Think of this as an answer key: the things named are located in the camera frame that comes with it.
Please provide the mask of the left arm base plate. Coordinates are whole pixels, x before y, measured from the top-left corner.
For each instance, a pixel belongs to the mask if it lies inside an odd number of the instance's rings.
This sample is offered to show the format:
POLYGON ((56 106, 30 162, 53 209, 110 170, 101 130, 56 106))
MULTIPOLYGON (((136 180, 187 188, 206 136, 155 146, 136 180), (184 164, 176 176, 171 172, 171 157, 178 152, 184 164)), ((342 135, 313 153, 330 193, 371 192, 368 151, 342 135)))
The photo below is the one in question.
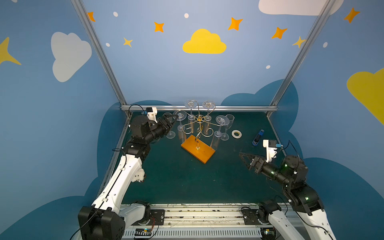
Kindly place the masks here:
POLYGON ((165 210, 151 210, 148 219, 139 220, 133 226, 163 226, 165 222, 165 210))

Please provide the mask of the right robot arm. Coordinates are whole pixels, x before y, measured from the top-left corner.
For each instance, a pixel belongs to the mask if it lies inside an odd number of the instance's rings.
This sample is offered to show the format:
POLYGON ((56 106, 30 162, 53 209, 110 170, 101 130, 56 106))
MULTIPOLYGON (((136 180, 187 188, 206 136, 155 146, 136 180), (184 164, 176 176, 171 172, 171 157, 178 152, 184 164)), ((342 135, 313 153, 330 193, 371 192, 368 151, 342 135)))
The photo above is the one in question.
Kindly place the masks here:
MULTIPOLYGON (((239 156, 249 170, 253 169, 256 174, 263 174, 282 186, 283 195, 304 224, 311 240, 336 239, 323 202, 318 193, 306 183, 308 167, 300 157, 285 156, 278 167, 262 156, 246 153, 240 153, 239 156)), ((286 240, 303 239, 297 229, 290 225, 281 207, 274 201, 261 203, 258 218, 260 223, 275 227, 286 240)))

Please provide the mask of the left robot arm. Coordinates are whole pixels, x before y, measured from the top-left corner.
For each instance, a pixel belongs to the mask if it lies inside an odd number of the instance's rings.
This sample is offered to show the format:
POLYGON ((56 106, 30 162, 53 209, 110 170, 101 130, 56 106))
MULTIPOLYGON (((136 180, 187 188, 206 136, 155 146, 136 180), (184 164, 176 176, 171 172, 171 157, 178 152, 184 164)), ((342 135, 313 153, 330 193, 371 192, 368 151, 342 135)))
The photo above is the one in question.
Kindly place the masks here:
POLYGON ((157 118, 155 113, 148 113, 132 120, 131 138, 120 149, 123 155, 112 178, 92 205, 82 207, 78 214, 83 240, 120 240, 126 227, 154 222, 149 203, 133 203, 124 210, 121 205, 129 185, 145 178, 142 164, 150 152, 151 143, 166 136, 178 118, 178 115, 157 118))

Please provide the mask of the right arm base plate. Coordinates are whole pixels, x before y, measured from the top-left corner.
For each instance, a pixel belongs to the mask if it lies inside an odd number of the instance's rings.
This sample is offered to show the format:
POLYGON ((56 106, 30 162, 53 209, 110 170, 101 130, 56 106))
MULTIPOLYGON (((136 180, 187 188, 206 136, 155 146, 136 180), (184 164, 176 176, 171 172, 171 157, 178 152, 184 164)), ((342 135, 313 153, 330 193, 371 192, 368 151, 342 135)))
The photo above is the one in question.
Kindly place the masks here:
POLYGON ((259 209, 249 207, 241 208, 245 225, 269 225, 268 217, 264 213, 259 213, 259 209))

